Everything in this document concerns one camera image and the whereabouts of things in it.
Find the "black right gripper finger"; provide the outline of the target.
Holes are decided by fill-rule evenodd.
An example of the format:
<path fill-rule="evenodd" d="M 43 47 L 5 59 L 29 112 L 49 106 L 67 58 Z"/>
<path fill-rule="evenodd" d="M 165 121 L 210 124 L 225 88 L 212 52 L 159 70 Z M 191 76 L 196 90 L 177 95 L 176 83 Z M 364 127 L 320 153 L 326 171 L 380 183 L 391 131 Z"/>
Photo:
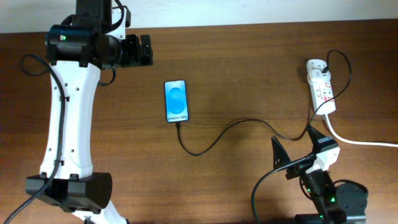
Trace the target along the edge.
<path fill-rule="evenodd" d="M 286 150 L 280 143 L 280 141 L 275 137 L 271 137 L 272 150 L 273 150 L 273 168 L 278 169 L 286 166 L 291 162 Z"/>
<path fill-rule="evenodd" d="M 313 144 L 312 152 L 324 152 L 338 147 L 338 143 L 330 136 L 325 136 L 313 126 L 307 126 L 307 133 Z"/>

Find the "blue Galaxy smartphone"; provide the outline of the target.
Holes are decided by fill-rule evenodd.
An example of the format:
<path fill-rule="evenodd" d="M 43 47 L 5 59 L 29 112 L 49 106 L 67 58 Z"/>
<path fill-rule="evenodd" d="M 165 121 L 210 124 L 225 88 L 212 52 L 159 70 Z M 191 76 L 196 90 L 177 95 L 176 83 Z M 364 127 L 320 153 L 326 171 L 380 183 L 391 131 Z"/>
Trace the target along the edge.
<path fill-rule="evenodd" d="M 165 112 L 168 123 L 177 123 L 189 120 L 188 98 L 184 80 L 175 80 L 164 83 Z"/>

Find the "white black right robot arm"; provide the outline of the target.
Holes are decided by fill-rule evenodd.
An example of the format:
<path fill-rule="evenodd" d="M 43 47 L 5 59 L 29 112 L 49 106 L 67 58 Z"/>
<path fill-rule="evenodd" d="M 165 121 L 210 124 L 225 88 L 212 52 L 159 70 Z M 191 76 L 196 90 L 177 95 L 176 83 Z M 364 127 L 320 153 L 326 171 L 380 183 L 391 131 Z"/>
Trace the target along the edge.
<path fill-rule="evenodd" d="M 352 180 L 332 181 L 328 169 L 337 161 L 338 143 L 313 126 L 307 126 L 312 151 L 305 157 L 291 161 L 279 140 L 271 138 L 274 169 L 286 171 L 286 179 L 298 178 L 307 191 L 317 214 L 296 215 L 298 223 L 365 223 L 368 189 Z"/>

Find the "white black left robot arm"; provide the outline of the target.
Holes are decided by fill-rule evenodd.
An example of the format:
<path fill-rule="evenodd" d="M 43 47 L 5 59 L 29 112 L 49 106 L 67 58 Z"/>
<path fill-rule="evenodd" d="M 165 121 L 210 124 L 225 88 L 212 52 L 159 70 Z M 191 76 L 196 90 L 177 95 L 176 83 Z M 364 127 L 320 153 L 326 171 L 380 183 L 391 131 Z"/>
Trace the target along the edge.
<path fill-rule="evenodd" d="M 45 37 L 49 137 L 40 171 L 26 179 L 25 189 L 31 199 L 84 223 L 126 223 L 111 201 L 111 175 L 93 170 L 90 133 L 101 72 L 153 63 L 150 37 L 126 34 L 130 23 L 131 12 L 119 1 L 78 1 L 76 12 Z"/>

